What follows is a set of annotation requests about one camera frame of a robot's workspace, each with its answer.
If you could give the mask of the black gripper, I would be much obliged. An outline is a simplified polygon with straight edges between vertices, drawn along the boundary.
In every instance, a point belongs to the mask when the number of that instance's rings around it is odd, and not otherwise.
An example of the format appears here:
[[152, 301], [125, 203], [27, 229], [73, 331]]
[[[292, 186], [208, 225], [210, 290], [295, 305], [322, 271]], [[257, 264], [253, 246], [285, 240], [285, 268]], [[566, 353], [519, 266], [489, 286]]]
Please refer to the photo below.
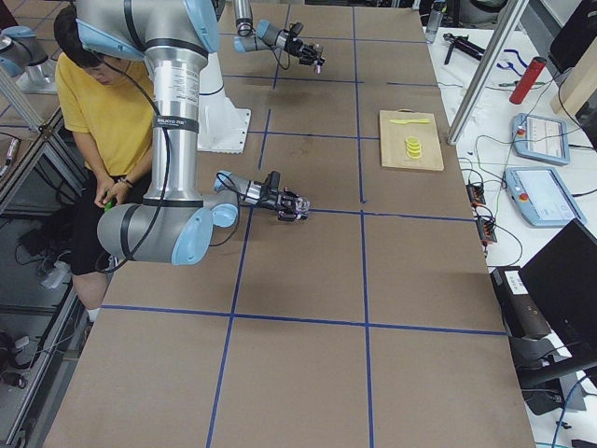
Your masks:
[[288, 209], [288, 205], [310, 205], [310, 201], [289, 188], [279, 190], [281, 175], [271, 171], [263, 182], [259, 184], [257, 207], [277, 212], [277, 217], [283, 222], [306, 220], [310, 210]]
[[282, 49], [291, 56], [298, 58], [302, 65], [307, 66], [323, 66], [325, 58], [322, 56], [323, 47], [319, 44], [306, 44], [299, 39], [299, 34], [304, 28], [302, 22], [292, 23], [288, 30], [283, 29], [280, 37], [284, 43]]

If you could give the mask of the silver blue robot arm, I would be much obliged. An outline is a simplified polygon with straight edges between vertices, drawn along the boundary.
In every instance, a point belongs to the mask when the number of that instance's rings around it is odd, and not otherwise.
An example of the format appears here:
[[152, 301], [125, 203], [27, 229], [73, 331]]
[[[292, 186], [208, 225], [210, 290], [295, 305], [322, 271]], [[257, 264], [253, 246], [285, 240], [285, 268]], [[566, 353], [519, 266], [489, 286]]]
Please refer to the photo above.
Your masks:
[[76, 21], [84, 49], [144, 62], [154, 85], [147, 99], [153, 109], [152, 184], [142, 203], [113, 206], [97, 229], [119, 266], [199, 262], [213, 229], [238, 222], [241, 203], [272, 210], [282, 221], [307, 218], [309, 202], [280, 189], [277, 172], [257, 182], [220, 171], [214, 193], [197, 190], [199, 137], [208, 123], [201, 71], [220, 44], [212, 2], [80, 1]]
[[254, 24], [253, 12], [249, 1], [232, 2], [235, 14], [237, 35], [234, 37], [234, 48], [237, 52], [280, 50], [288, 57], [294, 57], [299, 64], [312, 66], [320, 73], [326, 60], [323, 47], [319, 44], [304, 42], [300, 33], [304, 28], [302, 22], [291, 23], [288, 28], [280, 28], [267, 20]]

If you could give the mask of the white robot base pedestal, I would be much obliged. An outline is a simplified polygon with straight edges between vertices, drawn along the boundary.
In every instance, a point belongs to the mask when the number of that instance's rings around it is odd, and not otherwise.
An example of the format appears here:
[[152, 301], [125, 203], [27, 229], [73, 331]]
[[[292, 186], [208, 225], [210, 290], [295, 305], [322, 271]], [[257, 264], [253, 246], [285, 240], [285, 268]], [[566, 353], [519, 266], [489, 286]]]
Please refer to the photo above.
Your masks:
[[218, 54], [211, 53], [200, 72], [198, 150], [241, 154], [244, 150], [251, 110], [238, 108], [227, 96]]

